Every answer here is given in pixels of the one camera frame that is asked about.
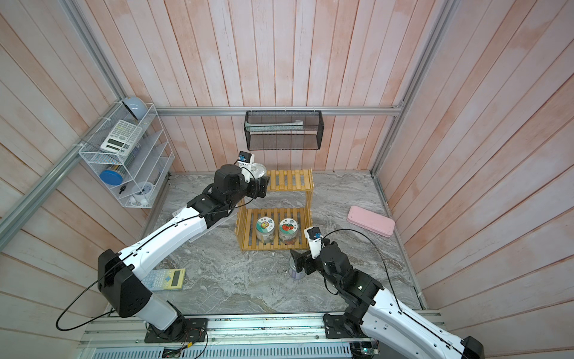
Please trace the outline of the silver tin can purple label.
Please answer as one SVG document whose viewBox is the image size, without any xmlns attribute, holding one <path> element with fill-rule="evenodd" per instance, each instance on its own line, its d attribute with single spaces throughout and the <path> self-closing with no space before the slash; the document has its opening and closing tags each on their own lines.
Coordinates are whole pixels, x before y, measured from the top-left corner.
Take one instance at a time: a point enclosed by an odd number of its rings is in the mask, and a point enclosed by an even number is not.
<svg viewBox="0 0 574 359">
<path fill-rule="evenodd" d="M 297 266 L 296 266 L 293 258 L 290 258 L 288 261 L 288 273 L 289 273 L 290 277 L 294 280 L 301 280 L 306 276 L 306 273 L 304 270 L 302 270 L 300 272 L 297 270 Z"/>
</svg>

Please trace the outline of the glass jar tomato lid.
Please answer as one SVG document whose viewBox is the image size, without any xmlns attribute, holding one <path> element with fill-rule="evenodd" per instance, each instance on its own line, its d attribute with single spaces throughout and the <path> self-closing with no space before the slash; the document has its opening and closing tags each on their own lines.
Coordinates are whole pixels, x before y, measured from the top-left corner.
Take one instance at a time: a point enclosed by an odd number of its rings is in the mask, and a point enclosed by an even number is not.
<svg viewBox="0 0 574 359">
<path fill-rule="evenodd" d="M 279 240 L 286 245 L 294 245 L 298 231 L 299 225 L 294 218 L 284 218 L 278 228 Z"/>
</svg>

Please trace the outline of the glass jar sunflower lid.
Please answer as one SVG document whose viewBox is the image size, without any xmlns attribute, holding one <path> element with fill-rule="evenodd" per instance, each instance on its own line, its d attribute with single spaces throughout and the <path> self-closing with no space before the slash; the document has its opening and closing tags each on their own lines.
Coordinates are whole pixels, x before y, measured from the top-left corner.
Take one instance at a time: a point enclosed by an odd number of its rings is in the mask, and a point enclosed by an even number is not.
<svg viewBox="0 0 574 359">
<path fill-rule="evenodd" d="M 261 217 L 256 222 L 256 237 L 263 244 L 271 243 L 275 237 L 275 221 L 270 217 Z"/>
</svg>

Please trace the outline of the bamboo two-tier shelf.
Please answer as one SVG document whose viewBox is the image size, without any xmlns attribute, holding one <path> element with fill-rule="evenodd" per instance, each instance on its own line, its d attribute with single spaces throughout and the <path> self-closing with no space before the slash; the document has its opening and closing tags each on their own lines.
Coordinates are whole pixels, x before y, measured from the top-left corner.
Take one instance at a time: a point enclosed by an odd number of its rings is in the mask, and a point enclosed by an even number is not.
<svg viewBox="0 0 574 359">
<path fill-rule="evenodd" d="M 268 195 L 305 194 L 303 206 L 276 205 L 264 208 L 261 205 L 243 206 L 239 208 L 235 234 L 239 247 L 242 251 L 282 251 L 299 250 L 306 251 L 309 245 L 305 236 L 298 233 L 293 240 L 284 242 L 275 234 L 270 242 L 262 242 L 257 239 L 256 224 L 261 217 L 270 217 L 275 224 L 279 224 L 285 218 L 293 218 L 299 228 L 305 229 L 312 226 L 312 197 L 315 189 L 313 172 L 311 169 L 304 170 L 270 170 Z"/>
</svg>

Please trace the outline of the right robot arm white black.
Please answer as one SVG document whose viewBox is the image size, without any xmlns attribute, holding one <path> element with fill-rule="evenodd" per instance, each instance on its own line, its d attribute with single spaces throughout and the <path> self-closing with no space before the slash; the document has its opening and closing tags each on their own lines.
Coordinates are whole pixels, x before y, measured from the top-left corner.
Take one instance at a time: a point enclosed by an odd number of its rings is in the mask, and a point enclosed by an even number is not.
<svg viewBox="0 0 574 359">
<path fill-rule="evenodd" d="M 348 304 L 343 317 L 349 335 L 377 340 L 406 358 L 485 357 L 480 341 L 451 334 L 408 308 L 371 275 L 355 269 L 337 244 L 290 253 L 297 272 L 320 273 Z"/>
</svg>

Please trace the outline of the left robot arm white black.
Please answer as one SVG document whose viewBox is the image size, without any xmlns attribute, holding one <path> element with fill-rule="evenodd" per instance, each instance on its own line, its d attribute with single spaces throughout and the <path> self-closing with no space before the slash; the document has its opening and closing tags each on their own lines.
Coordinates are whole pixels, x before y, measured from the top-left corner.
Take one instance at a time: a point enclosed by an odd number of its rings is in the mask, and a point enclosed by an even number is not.
<svg viewBox="0 0 574 359">
<path fill-rule="evenodd" d="M 98 290 L 120 317 L 138 317 L 161 339 L 183 341 L 189 330 L 185 316 L 153 294 L 143 280 L 180 246 L 229 217 L 245 197 L 265 197 L 269 180 L 265 166 L 259 163 L 222 166 L 212 184 L 168 223 L 118 253 L 103 252 L 98 258 Z"/>
</svg>

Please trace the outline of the Loewe magazine book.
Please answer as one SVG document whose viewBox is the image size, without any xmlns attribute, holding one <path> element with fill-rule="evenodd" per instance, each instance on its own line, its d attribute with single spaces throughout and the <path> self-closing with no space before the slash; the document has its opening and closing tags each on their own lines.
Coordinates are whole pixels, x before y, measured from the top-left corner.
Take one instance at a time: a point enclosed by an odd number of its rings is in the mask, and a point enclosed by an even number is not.
<svg viewBox="0 0 574 359">
<path fill-rule="evenodd" d="M 173 217 L 173 238 L 171 242 L 182 245 L 182 243 L 190 239 L 201 236 L 208 228 L 205 216 L 200 215 L 192 207 L 183 207 Z"/>
</svg>

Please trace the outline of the papers in mesh basket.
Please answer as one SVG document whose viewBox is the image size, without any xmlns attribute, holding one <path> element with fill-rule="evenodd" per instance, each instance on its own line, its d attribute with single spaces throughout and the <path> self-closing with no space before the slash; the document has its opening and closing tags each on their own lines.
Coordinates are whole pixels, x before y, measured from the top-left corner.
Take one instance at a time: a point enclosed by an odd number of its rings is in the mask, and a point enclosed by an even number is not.
<svg viewBox="0 0 574 359">
<path fill-rule="evenodd" d="M 304 131 L 303 121 L 283 122 L 274 124 L 252 124 L 247 122 L 245 130 L 249 133 L 276 133 L 285 131 Z"/>
</svg>

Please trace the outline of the pink plastic case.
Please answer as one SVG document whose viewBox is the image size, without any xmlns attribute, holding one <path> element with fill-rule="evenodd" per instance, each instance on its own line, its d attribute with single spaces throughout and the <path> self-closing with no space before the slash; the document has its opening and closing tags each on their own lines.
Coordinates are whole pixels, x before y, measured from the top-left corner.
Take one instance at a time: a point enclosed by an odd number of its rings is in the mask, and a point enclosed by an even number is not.
<svg viewBox="0 0 574 359">
<path fill-rule="evenodd" d="M 359 206 L 351 206 L 347 220 L 351 224 L 386 238 L 393 235 L 396 226 L 396 223 L 391 218 Z"/>
</svg>

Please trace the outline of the white cup in rack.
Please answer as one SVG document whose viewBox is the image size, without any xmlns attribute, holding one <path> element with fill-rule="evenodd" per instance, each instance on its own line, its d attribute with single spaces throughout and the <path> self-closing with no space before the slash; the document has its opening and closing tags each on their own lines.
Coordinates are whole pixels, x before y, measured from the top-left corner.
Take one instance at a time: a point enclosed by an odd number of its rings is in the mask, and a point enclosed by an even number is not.
<svg viewBox="0 0 574 359">
<path fill-rule="evenodd" d="M 137 182 L 131 188 L 130 203 L 133 206 L 148 206 L 149 199 L 154 190 L 154 185 L 150 182 Z"/>
</svg>

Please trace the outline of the yellow green calculator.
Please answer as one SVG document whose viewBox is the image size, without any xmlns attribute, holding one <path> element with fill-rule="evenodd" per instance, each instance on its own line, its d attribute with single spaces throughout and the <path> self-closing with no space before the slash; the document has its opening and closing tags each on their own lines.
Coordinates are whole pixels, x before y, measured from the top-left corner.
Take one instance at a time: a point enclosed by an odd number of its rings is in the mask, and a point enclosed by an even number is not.
<svg viewBox="0 0 574 359">
<path fill-rule="evenodd" d="M 153 292 L 181 290 L 185 273 L 185 269 L 155 269 L 141 281 L 146 288 Z"/>
</svg>

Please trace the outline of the white desk calculator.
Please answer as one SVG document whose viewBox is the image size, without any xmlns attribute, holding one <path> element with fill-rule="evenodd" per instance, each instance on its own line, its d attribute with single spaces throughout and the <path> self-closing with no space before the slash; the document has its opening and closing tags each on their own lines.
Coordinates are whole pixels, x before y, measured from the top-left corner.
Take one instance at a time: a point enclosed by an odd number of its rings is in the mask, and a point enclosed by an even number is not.
<svg viewBox="0 0 574 359">
<path fill-rule="evenodd" d="M 142 132 L 142 127 L 119 120 L 100 145 L 100 149 L 118 156 L 128 156 L 139 142 Z"/>
</svg>

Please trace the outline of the light blue round gadget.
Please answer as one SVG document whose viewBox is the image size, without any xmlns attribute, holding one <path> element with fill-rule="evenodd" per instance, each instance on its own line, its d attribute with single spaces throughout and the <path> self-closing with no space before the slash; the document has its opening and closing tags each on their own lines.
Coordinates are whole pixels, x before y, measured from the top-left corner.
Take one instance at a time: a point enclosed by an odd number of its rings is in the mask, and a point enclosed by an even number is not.
<svg viewBox="0 0 574 359">
<path fill-rule="evenodd" d="M 148 111 L 146 103 L 138 97 L 124 97 L 121 103 L 136 121 L 144 119 Z"/>
</svg>

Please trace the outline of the black mesh wall basket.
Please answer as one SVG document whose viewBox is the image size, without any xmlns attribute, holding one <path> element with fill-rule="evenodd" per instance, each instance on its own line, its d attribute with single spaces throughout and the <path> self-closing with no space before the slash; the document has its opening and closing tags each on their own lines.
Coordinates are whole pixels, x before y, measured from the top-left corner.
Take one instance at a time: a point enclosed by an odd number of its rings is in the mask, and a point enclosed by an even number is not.
<svg viewBox="0 0 574 359">
<path fill-rule="evenodd" d="M 320 150 L 324 134 L 321 111 L 248 111 L 244 131 L 255 150 Z"/>
</svg>

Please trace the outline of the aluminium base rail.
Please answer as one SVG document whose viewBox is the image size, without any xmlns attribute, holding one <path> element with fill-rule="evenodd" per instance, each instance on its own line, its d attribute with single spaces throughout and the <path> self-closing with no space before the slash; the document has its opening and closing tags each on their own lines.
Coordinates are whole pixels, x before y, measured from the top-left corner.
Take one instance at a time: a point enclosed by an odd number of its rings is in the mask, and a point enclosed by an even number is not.
<svg viewBox="0 0 574 359">
<path fill-rule="evenodd" d="M 92 322 L 80 340 L 92 358 L 98 349 L 119 358 L 160 358 L 164 349 L 182 358 L 349 358 L 368 354 L 381 343 L 353 337 L 341 313 L 188 316 L 187 338 L 161 339 L 135 317 L 106 317 Z"/>
</svg>

